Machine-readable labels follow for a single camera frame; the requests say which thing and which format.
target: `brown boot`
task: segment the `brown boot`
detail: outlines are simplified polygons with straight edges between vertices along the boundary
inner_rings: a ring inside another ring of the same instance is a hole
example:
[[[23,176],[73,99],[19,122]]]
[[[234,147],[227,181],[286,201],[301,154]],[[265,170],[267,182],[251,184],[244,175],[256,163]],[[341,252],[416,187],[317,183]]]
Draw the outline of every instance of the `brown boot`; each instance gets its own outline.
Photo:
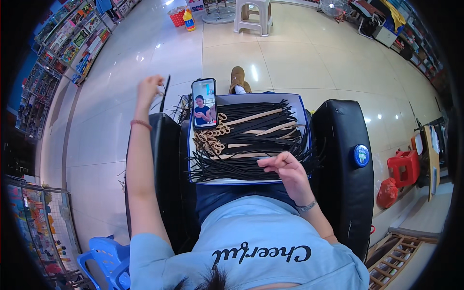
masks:
[[[236,85],[243,87],[244,80],[245,80],[245,71],[240,66],[234,67],[231,73],[231,87],[229,89],[229,94],[235,94]]]
[[[252,93],[250,84],[247,82],[243,82],[243,89],[245,90],[247,94]]]

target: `electric fan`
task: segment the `electric fan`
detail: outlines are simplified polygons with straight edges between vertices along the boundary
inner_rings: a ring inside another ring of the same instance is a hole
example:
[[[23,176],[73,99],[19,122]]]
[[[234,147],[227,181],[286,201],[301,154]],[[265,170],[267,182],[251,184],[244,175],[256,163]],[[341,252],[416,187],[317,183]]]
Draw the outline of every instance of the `electric fan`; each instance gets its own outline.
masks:
[[[343,2],[340,0],[321,0],[319,8],[330,17],[338,17],[343,13]]]

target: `blue plastic chair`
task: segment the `blue plastic chair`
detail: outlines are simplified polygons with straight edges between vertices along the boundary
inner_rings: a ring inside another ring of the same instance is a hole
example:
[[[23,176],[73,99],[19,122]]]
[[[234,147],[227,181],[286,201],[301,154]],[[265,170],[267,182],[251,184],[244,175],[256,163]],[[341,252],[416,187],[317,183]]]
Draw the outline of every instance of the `blue plastic chair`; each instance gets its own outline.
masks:
[[[92,280],[97,290],[102,290],[93,276],[85,267],[85,261],[93,259],[105,274],[110,289],[127,290],[130,287],[129,276],[129,245],[123,246],[113,240],[113,236],[107,238],[94,237],[89,241],[90,251],[80,254],[77,263]]]

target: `silver wristwatch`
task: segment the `silver wristwatch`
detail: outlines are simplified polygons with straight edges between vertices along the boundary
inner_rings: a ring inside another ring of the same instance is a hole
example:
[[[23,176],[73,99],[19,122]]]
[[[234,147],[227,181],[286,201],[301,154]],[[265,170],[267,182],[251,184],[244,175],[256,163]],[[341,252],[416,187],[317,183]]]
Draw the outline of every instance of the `silver wristwatch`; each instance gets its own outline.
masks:
[[[313,208],[316,205],[316,203],[317,203],[317,200],[311,202],[307,206],[296,206],[296,209],[298,210],[299,213],[307,212],[308,210]]]

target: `red plastic stool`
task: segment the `red plastic stool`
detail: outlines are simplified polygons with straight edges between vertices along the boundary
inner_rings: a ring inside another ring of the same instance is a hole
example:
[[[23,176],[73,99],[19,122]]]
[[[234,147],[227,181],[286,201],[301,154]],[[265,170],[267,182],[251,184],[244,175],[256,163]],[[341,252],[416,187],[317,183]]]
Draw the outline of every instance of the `red plastic stool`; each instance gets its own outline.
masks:
[[[396,156],[387,160],[387,166],[393,168],[397,188],[414,184],[419,177],[419,156],[416,150],[396,151]],[[401,166],[405,167],[403,172],[400,172]]]

